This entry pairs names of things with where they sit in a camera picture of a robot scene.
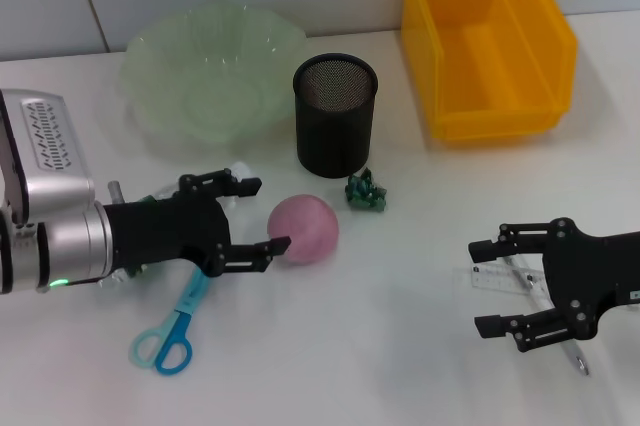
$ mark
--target green indicator light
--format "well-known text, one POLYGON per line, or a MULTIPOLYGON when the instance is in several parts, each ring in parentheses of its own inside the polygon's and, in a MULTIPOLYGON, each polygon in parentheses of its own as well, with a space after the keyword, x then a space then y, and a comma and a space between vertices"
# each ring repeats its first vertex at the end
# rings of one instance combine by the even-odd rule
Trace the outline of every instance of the green indicator light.
POLYGON ((50 288, 55 288, 56 286, 63 286, 65 284, 69 284, 68 279, 56 279, 55 281, 51 281, 49 283, 50 288))

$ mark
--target small green toy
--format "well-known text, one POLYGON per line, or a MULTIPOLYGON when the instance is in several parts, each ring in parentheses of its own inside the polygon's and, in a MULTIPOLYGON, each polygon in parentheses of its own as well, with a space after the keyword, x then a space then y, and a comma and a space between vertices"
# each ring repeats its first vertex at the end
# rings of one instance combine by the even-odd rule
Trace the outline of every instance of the small green toy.
POLYGON ((365 168, 360 176, 349 176, 344 192, 347 195, 347 203, 354 209, 372 209, 381 213, 387 206, 387 190, 373 182, 369 168, 365 168))

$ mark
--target blue scissors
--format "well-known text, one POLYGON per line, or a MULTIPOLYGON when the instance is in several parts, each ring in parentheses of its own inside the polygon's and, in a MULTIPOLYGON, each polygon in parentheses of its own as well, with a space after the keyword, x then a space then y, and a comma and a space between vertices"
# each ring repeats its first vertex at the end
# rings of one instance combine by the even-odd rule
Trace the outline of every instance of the blue scissors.
POLYGON ((156 370, 163 376, 178 374, 189 365, 191 356, 193 356, 193 349, 187 339, 187 328, 191 322, 191 316, 209 289, 209 282, 210 279, 196 268, 191 275, 191 280, 184 288, 178 304, 176 304, 171 314, 167 316, 167 319, 157 328, 147 329, 142 332, 131 343, 129 359, 133 364, 141 368, 151 368, 155 365, 156 370), (140 345, 150 338, 158 338, 159 341, 151 355, 144 359, 140 356, 140 345), (162 364, 171 348, 176 345, 184 346, 187 353, 186 357, 178 366, 165 368, 162 364))

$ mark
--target glass bowl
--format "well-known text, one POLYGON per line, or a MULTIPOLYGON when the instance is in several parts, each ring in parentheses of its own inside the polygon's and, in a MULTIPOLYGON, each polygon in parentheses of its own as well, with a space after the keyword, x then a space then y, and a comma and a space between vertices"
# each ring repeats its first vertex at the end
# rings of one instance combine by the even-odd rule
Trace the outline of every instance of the glass bowl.
POLYGON ((228 143, 293 113, 305 40, 271 11, 210 3, 132 39, 119 82, 146 132, 228 143))

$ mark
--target black mesh pencil cup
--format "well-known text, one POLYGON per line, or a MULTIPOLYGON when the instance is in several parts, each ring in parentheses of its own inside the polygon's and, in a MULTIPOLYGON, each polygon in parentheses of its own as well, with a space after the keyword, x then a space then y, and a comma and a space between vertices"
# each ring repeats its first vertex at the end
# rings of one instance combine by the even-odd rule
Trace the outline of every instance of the black mesh pencil cup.
POLYGON ((378 78, 348 54, 322 54, 298 68, 296 136, 300 163, 318 176, 344 178, 369 157, 378 78))

